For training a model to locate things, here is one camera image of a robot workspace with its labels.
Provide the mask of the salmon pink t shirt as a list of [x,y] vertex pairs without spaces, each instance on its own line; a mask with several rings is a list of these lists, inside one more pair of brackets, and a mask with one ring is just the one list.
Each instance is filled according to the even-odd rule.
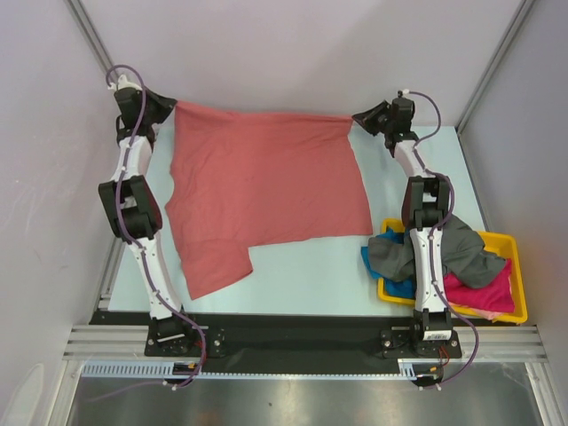
[[166,211],[191,298],[253,272],[253,247],[369,235],[349,116],[177,104]]

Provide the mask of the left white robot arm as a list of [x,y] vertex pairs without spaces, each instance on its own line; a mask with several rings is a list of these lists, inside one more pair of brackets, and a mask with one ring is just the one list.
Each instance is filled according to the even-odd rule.
[[162,213],[146,180],[154,152],[154,127],[176,105],[135,83],[115,85],[118,163],[109,181],[99,185],[99,198],[114,236],[133,254],[146,288],[152,320],[166,320],[182,309],[162,253]]

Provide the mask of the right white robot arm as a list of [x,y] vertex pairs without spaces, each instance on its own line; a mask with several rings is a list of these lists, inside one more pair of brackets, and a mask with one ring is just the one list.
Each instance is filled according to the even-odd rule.
[[412,242],[416,279],[414,330],[411,349],[429,356],[453,333],[451,306],[443,282],[443,228],[454,208],[454,190],[449,179],[430,170],[418,147],[425,140],[412,130],[417,91],[402,90],[391,101],[384,100],[353,121],[384,144],[407,176],[401,219]]

